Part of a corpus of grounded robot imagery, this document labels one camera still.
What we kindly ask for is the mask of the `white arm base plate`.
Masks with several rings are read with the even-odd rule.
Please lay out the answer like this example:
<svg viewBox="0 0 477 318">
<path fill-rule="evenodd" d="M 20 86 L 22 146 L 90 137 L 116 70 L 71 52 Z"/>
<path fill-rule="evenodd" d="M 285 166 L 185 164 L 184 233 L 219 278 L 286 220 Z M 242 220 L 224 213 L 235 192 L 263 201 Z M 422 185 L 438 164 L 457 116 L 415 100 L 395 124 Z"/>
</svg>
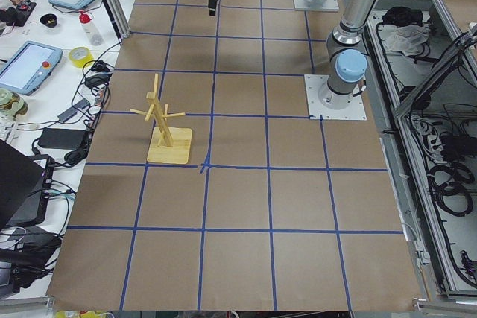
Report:
<svg viewBox="0 0 477 318">
<path fill-rule="evenodd" d="M 294 9 L 301 11 L 338 12 L 338 0 L 294 0 Z"/>
<path fill-rule="evenodd" d="M 356 84 L 348 95 L 337 95 L 328 87 L 329 75 L 305 74 L 309 117 L 312 120 L 366 121 L 360 88 Z"/>
</svg>

